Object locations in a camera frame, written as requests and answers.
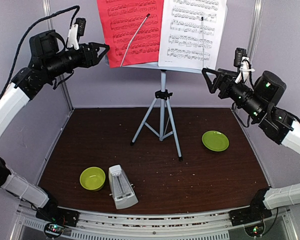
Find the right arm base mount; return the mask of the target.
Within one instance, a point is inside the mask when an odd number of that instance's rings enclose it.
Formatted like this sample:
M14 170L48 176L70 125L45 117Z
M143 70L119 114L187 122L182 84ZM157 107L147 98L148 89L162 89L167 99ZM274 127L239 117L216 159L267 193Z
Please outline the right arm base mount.
M265 194L270 188L263 188L256 192L248 207L231 210L229 218L232 226L245 225L252 222L262 221L264 218L272 216L272 211L267 209L263 200Z

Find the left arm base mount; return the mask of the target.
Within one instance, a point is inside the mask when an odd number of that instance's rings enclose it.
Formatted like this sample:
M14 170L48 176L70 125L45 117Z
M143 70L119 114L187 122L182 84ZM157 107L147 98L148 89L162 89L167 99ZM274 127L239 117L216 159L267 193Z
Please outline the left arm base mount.
M78 211L58 207L58 203L52 200L34 209L36 218L62 226L76 227L79 220Z

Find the white sheet music page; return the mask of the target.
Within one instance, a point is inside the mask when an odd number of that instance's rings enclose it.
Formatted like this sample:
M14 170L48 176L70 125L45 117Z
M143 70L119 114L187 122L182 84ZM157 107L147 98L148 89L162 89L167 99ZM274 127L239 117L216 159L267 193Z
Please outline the white sheet music page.
M214 69L227 11L225 0L164 1L158 66Z

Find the white folding music stand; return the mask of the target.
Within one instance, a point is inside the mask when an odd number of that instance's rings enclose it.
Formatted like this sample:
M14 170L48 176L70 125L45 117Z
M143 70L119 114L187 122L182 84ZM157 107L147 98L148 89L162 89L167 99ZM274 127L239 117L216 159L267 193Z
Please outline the white folding music stand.
M146 126L151 130L159 139L159 141L165 140L169 136L174 137L174 142L177 150L178 160L183 161L183 156L181 153L180 143L178 139L177 129L174 121L174 116L172 112L172 107L170 104L170 97L172 96L171 92L168 92L166 89L167 83L167 71L176 71L176 72L187 72L194 74L201 74L202 69L193 69L193 68L184 68L184 67L163 67L158 66L157 62L148 62L142 64L132 64L128 65L128 68L140 68L140 69L153 69L160 71L160 90L154 93L154 99L147 109L146 114L144 115L136 133L134 134L133 139L130 142L130 145L133 146L137 138L143 129ZM159 115L159 131L156 131L151 125L147 123L147 119L150 116L155 104L157 101L160 101L160 115Z

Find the red sheet music page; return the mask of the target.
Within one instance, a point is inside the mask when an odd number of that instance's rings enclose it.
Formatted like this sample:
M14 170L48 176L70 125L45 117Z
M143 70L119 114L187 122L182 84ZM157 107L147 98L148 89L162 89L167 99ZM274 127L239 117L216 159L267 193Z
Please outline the red sheet music page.
M162 0L98 0L111 68L157 62L163 17Z

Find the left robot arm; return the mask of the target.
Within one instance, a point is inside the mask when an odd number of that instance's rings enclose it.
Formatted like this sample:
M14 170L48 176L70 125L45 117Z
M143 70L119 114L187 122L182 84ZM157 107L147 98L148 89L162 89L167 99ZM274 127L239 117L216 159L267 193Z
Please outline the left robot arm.
M59 49L63 38L55 30L48 30L29 39L31 59L8 84L0 99L0 138L18 112L44 87L58 87L55 79L64 74L72 75L75 68L90 68L99 64L110 50L109 45L96 42L76 43ZM29 183L25 178L8 168L0 157L0 188L28 201L51 222L62 218L57 200L46 190Z

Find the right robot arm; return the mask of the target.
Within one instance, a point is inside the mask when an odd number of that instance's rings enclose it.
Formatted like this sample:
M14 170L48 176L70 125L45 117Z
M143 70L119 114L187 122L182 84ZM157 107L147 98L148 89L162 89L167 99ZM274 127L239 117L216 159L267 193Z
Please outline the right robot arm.
M210 93L219 90L220 99L230 98L258 124L265 135L300 155L300 119L277 106L287 86L273 72L265 70L250 88L236 83L237 73L224 69L202 69ZM249 220L258 220L266 210L300 204L300 183L281 188L260 189L246 210Z

